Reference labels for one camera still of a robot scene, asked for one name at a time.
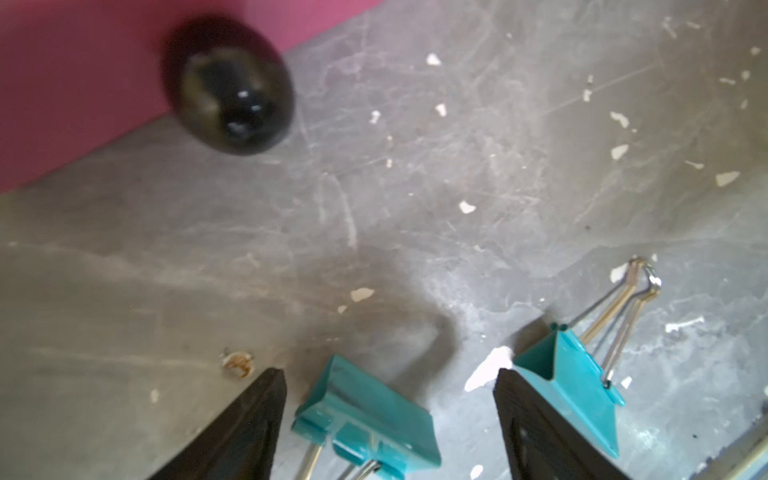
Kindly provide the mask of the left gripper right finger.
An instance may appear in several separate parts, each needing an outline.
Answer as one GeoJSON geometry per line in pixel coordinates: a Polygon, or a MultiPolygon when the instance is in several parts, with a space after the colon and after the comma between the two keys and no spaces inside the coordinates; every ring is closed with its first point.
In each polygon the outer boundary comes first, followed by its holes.
{"type": "Polygon", "coordinates": [[[514,479],[625,479],[515,370],[501,369],[493,396],[514,479]]]}

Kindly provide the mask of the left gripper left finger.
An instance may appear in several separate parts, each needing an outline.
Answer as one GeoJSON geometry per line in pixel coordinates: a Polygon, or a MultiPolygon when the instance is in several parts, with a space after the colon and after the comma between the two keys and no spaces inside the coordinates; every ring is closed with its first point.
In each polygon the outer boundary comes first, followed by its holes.
{"type": "Polygon", "coordinates": [[[268,479],[286,396],[284,372],[266,369],[150,479],[268,479]]]}

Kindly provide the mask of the teal binder clip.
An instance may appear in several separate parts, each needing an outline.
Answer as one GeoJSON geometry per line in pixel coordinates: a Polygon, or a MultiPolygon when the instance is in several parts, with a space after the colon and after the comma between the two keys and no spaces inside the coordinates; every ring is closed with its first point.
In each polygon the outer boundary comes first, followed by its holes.
{"type": "Polygon", "coordinates": [[[326,363],[291,431],[352,465],[371,464],[375,479],[442,465],[431,414],[341,355],[326,363]]]}
{"type": "Polygon", "coordinates": [[[514,368],[557,413],[614,459],[620,455],[616,409],[625,400],[613,377],[643,308],[660,294],[662,281],[650,262],[633,258],[619,285],[618,296],[581,335],[573,332],[574,323],[553,323],[547,336],[512,360],[514,368]],[[620,322],[619,329],[599,362],[587,345],[612,320],[620,322]]]}

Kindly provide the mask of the pink drawer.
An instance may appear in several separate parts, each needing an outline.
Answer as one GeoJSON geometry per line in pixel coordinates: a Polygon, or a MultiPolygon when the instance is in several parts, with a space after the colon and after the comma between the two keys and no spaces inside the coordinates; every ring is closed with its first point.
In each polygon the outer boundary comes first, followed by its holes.
{"type": "Polygon", "coordinates": [[[5,1],[1,188],[10,191],[163,115],[169,34],[208,14],[280,51],[371,8],[368,1],[5,1]]]}

